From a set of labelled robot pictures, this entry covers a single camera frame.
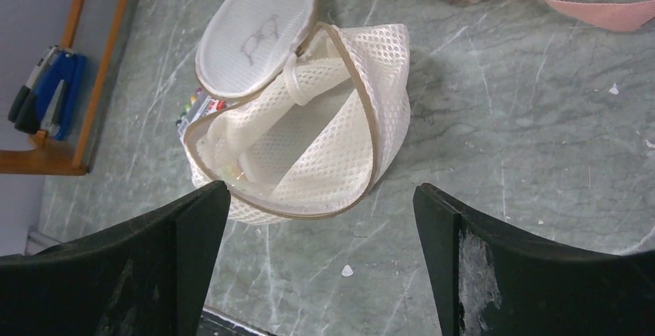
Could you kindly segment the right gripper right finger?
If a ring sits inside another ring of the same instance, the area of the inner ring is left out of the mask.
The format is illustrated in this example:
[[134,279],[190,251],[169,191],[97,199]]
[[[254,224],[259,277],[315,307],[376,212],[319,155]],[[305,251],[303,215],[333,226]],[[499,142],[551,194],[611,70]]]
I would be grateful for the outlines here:
[[545,239],[425,183],[413,211],[444,335],[652,335],[654,253]]

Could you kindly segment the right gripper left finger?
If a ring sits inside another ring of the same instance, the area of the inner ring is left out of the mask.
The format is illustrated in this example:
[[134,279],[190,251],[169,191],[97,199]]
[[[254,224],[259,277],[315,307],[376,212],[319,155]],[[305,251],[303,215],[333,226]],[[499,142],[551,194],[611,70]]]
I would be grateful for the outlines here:
[[3,335],[194,335],[230,207],[222,182],[1,259]]

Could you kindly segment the beige mesh laundry bag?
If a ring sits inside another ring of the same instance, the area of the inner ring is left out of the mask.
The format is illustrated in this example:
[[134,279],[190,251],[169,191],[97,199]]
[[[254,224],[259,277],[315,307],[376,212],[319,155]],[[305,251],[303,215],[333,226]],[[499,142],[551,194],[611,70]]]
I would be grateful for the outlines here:
[[224,109],[190,123],[192,183],[224,182],[231,219],[325,219],[359,203],[407,135],[403,24],[341,29],[318,0],[225,0],[195,55]]

